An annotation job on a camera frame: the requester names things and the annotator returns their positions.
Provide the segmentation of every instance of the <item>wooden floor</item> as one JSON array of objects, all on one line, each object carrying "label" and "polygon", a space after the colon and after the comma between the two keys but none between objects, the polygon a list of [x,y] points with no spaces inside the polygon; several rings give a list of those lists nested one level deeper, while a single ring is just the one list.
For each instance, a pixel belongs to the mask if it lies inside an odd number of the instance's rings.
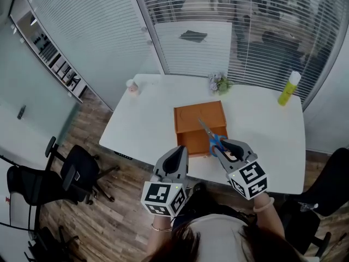
[{"label": "wooden floor", "polygon": [[[126,160],[101,147],[99,139],[112,113],[89,90],[83,95],[83,102],[82,109],[74,119],[59,151],[66,156],[78,144],[91,154],[100,156],[101,170],[118,164],[120,171],[99,180],[100,186],[115,197],[115,202],[111,203],[98,196],[91,206],[85,203],[75,206],[67,201],[49,203],[41,209],[40,225],[48,226],[57,238],[59,225],[64,226],[67,238],[78,235],[80,239],[73,244],[73,249],[88,262],[141,261],[145,256],[153,217],[142,208],[140,198],[143,183],[149,179],[152,167],[138,161]],[[326,155],[307,152],[304,189],[316,180],[327,159]],[[60,163],[55,162],[52,169],[59,171]],[[208,183],[208,189],[219,203],[247,213],[252,212],[252,203],[244,200],[232,188]],[[283,195],[277,197],[278,204],[283,198]],[[322,220],[318,237],[323,238],[328,231],[332,233],[325,255],[348,230],[347,205]],[[349,236],[334,247],[323,261],[342,261],[348,247]],[[314,255],[316,250],[312,245],[309,255]]]}]

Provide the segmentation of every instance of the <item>small white cup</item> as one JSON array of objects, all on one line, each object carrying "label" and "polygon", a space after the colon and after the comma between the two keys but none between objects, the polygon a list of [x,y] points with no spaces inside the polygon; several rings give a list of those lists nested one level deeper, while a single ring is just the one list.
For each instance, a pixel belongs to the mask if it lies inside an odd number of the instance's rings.
[{"label": "small white cup", "polygon": [[138,92],[138,85],[135,83],[134,80],[128,80],[126,82],[126,86],[127,86],[127,89],[129,90],[129,92],[131,93],[137,93]]}]

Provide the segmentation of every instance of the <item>yellow bottle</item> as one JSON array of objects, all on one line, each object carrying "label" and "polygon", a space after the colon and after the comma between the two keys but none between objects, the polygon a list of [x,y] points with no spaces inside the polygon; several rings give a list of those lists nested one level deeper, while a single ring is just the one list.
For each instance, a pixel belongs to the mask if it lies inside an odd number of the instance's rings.
[{"label": "yellow bottle", "polygon": [[285,86],[284,91],[280,95],[278,102],[281,106],[285,106],[292,93],[296,90],[297,85],[300,81],[300,73],[292,71],[290,78]]}]

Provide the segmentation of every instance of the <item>white table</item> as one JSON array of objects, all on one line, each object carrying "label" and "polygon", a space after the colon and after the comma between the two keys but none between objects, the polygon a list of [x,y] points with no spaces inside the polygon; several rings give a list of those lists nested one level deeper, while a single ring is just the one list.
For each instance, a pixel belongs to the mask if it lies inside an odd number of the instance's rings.
[{"label": "white table", "polygon": [[[177,21],[155,24],[171,74],[207,76],[228,72],[231,22]],[[200,42],[180,39],[187,30],[207,33]]]},{"label": "white table", "polygon": [[[177,75],[135,76],[141,94],[125,92],[100,145],[155,165],[177,146],[173,108],[221,100],[230,139],[246,142],[269,174],[269,191],[300,194],[305,173],[305,134],[300,99],[292,96],[285,107],[280,92],[236,85],[228,94],[213,96],[205,78]],[[227,184],[215,157],[189,158],[189,176]]]}]

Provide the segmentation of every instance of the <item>window blinds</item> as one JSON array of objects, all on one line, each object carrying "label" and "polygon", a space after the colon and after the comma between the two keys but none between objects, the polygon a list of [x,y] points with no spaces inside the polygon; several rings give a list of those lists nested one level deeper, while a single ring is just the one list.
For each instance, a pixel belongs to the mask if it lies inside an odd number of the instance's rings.
[{"label": "window blinds", "polygon": [[346,30],[349,0],[143,2],[171,74],[225,72],[235,83],[282,90],[296,70],[305,101]]},{"label": "window blinds", "polygon": [[131,0],[28,0],[74,70],[114,109],[137,73],[159,73]]}]

